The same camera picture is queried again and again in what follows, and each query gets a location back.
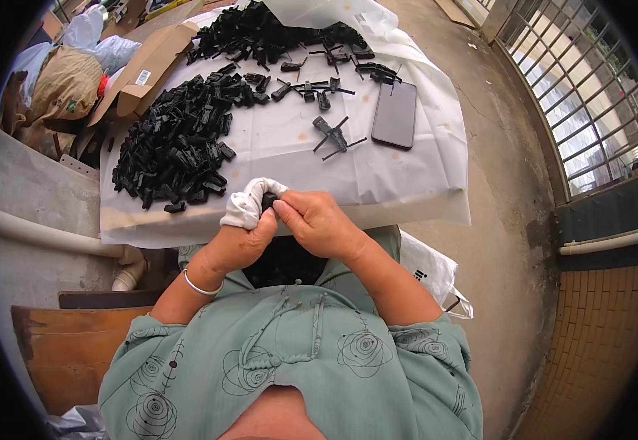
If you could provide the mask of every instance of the woman's left hand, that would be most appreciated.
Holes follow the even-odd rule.
[[[247,268],[260,258],[277,228],[278,222],[272,208],[261,215],[258,226],[252,231],[224,225],[213,240],[197,252],[190,264],[198,260],[195,263],[222,276]]]

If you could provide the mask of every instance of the phone screen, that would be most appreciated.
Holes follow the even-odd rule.
[[[380,84],[380,95],[373,120],[373,141],[412,148],[414,118],[417,109],[417,87],[406,82]]]

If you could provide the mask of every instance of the red object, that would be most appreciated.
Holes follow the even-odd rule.
[[[103,90],[106,88],[106,83],[109,82],[109,77],[102,75],[102,81],[99,82],[99,88],[96,89],[97,96],[103,96]]]

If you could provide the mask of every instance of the burlap sack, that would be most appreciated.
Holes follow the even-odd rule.
[[[43,66],[33,90],[34,119],[80,119],[92,110],[102,66],[93,55],[76,49],[55,48]]]

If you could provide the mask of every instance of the woman's right hand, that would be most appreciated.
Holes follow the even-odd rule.
[[[272,207],[297,242],[317,257],[346,263],[359,258],[370,240],[327,192],[288,189]]]

